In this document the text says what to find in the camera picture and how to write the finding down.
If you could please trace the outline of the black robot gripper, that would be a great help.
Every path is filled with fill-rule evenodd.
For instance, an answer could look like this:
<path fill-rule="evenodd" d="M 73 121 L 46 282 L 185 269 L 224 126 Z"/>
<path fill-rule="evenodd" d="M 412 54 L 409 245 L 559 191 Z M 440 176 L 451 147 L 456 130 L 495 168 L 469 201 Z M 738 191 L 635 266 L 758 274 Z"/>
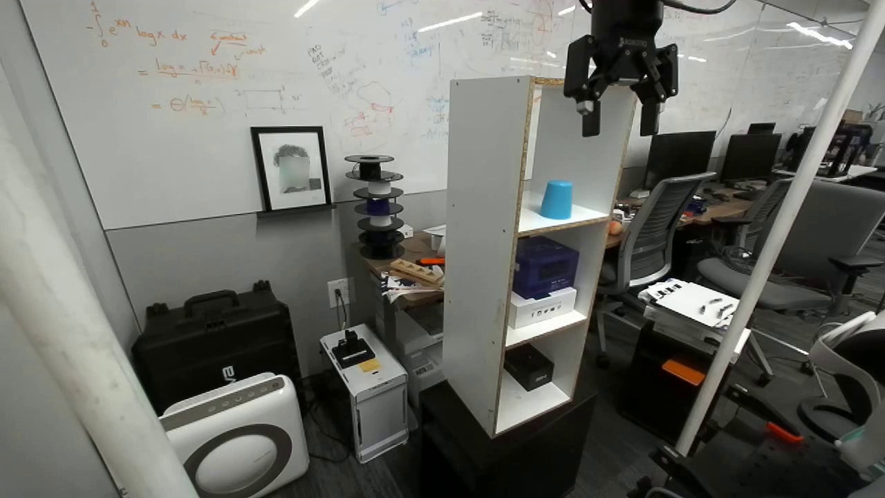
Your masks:
<path fill-rule="evenodd" d="M 629 83 L 643 98 L 643 134 L 660 132 L 661 103 L 679 94 L 679 46 L 655 45 L 665 0 L 586 0 L 592 31 L 567 46 L 566 94 L 578 98 L 581 132 L 601 134 L 601 94 Z"/>

